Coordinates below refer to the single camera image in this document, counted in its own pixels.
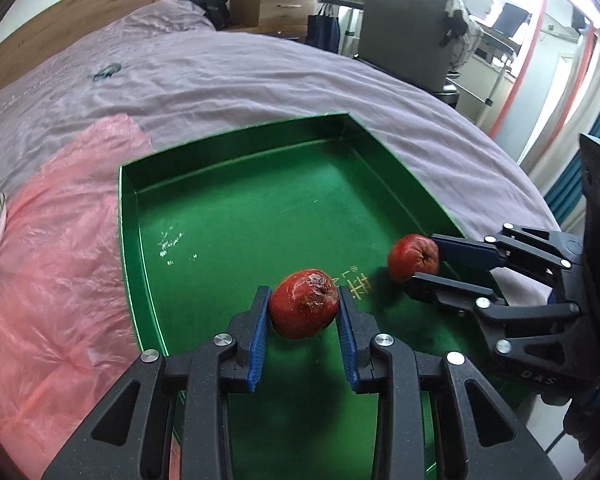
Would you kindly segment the small dark object on bed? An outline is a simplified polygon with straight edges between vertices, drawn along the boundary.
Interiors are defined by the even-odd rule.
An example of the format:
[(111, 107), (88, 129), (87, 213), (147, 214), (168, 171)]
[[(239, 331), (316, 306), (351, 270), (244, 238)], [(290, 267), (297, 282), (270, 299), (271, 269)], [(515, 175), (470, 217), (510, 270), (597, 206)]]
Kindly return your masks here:
[(120, 70), (122, 70), (122, 65), (120, 63), (111, 63), (111, 64), (105, 66), (104, 68), (102, 68), (101, 70), (99, 70), (93, 76), (93, 80), (101, 81), (101, 80), (108, 79), (108, 78), (114, 76), (115, 74), (119, 73)]

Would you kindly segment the red apple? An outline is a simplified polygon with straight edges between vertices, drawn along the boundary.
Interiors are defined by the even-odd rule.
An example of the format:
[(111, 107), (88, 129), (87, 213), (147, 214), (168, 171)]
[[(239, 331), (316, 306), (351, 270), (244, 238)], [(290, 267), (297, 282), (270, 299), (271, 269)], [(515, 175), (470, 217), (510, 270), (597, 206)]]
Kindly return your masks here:
[(397, 283), (405, 282), (415, 273), (437, 274), (438, 245), (426, 236), (408, 234), (391, 247), (387, 262), (389, 276)]
[(287, 276), (268, 300), (268, 316), (279, 334), (302, 339), (321, 333), (339, 311), (338, 288), (318, 269), (306, 269)]

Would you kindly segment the right teal curtain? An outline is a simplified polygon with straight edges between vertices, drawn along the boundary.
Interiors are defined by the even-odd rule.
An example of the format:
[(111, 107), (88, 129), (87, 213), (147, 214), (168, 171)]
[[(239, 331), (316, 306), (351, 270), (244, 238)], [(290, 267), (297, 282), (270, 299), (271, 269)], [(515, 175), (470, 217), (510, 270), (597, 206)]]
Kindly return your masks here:
[(580, 148), (545, 195), (545, 201), (564, 232), (570, 223), (600, 220), (600, 114), (589, 134), (580, 135)]

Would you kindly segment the desk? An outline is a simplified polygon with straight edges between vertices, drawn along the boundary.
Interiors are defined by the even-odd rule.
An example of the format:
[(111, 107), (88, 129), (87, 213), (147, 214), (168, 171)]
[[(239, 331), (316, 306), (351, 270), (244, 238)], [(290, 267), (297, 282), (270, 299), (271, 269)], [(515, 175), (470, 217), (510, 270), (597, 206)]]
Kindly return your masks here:
[[(317, 0), (319, 3), (329, 6), (340, 6), (340, 8), (349, 8), (364, 13), (365, 0)], [(484, 108), (491, 107), (496, 95), (500, 91), (505, 76), (510, 72), (512, 64), (515, 61), (520, 47), (513, 40), (503, 36), (500, 32), (492, 29), (485, 24), (480, 23), (475, 16), (466, 10), (467, 18), (471, 21), (468, 35), (468, 44), (471, 47), (471, 55), (477, 60), (482, 61), (486, 66), (490, 66), (498, 76), (493, 81), (493, 87), (489, 93), (482, 98), (470, 91), (468, 88), (457, 84), (460, 90), (470, 94), (474, 99), (482, 104)]]

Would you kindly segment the grey office chair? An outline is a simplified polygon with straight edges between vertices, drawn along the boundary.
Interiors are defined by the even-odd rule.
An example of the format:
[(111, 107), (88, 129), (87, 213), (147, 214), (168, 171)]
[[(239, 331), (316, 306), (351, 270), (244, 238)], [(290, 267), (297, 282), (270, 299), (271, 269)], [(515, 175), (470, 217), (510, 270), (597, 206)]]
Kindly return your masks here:
[(457, 107), (448, 73), (467, 31), (453, 0), (364, 0), (358, 59)]

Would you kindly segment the pink vertical pole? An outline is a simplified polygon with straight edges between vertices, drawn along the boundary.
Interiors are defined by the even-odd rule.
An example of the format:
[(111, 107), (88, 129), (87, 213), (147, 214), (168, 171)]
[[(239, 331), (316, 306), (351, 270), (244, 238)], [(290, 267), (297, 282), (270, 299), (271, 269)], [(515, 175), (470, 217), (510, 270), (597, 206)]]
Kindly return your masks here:
[(520, 87), (521, 87), (522, 83), (524, 82), (524, 76), (526, 76), (526, 73), (528, 72), (528, 68), (529, 68), (529, 65), (532, 60), (533, 52), (539, 41), (539, 36), (540, 36), (541, 28), (542, 28), (546, 5), (547, 5), (547, 0), (540, 0), (540, 6), (538, 9), (538, 12), (533, 14), (533, 18), (532, 18), (532, 22), (531, 22), (531, 25), (533, 26), (532, 35), (531, 35), (531, 39), (529, 40), (528, 44), (526, 46), (522, 47), (522, 62), (521, 62), (521, 66), (519, 69), (519, 73), (514, 81), (514, 84), (512, 85), (512, 88), (509, 91), (509, 94), (508, 94), (500, 112), (498, 113), (498, 117), (495, 119), (495, 122), (492, 125), (492, 127), (488, 133), (488, 137), (492, 140), (494, 140), (496, 138), (496, 136), (498, 135), (498, 133), (500, 132), (502, 125), (505, 122), (506, 116), (508, 115), (510, 108), (512, 107), (513, 102), (515, 101), (516, 96), (520, 90)]

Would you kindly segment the wooden headboard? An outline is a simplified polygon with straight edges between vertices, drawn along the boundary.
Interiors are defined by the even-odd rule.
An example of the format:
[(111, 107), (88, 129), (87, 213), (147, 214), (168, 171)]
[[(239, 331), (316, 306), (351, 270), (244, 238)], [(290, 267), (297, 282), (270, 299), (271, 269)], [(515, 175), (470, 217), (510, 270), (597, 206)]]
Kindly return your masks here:
[(84, 36), (160, 0), (60, 0), (0, 43), (0, 91)]

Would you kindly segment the wooden drawer chest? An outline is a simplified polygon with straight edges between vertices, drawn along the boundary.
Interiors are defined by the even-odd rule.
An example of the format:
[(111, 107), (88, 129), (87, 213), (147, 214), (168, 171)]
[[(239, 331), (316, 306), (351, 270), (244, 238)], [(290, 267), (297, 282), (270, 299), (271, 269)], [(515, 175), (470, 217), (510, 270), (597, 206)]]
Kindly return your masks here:
[(251, 32), (305, 42), (316, 0), (228, 0), (231, 32)]

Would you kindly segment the dark blue tote bag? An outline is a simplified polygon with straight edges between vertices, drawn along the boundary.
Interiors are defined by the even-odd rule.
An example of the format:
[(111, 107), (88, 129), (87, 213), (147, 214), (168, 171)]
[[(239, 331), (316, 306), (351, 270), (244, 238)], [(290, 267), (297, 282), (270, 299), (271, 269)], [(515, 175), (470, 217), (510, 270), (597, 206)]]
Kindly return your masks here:
[(308, 16), (308, 29), (306, 30), (306, 44), (308, 46), (330, 53), (339, 52), (340, 25), (338, 10), (338, 6), (323, 3), (317, 14)]

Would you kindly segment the pink plastic sheet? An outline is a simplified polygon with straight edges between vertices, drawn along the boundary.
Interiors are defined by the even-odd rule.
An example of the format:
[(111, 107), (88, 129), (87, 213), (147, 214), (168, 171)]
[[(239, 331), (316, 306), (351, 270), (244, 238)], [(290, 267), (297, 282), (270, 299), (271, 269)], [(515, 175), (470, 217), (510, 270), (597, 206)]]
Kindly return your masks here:
[(30, 479), (138, 355), (120, 262), (118, 173), (151, 150), (128, 116), (101, 119), (8, 201), (0, 443)]

